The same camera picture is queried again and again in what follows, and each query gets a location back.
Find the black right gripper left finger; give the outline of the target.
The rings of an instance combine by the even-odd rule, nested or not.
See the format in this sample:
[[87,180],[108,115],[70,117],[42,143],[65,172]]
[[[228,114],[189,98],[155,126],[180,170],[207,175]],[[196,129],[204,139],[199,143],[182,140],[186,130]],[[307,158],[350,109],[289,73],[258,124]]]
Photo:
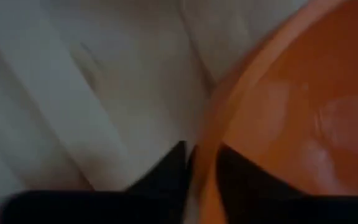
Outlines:
[[190,161],[179,141],[125,190],[15,194],[0,208],[0,224],[182,224]]

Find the orange plastic bowl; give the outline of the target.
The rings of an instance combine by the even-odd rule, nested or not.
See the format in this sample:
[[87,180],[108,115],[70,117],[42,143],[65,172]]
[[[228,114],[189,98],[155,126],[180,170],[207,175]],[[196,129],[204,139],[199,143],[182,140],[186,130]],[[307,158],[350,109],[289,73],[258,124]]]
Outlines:
[[197,142],[198,224],[228,224],[222,146],[315,196],[358,196],[358,0],[310,0],[212,97]]

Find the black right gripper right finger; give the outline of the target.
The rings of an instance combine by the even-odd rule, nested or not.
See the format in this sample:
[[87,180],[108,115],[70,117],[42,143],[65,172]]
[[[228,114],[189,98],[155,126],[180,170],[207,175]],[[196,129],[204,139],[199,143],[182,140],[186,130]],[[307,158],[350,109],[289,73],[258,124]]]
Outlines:
[[358,224],[358,196],[307,194],[228,146],[216,180],[228,224]]

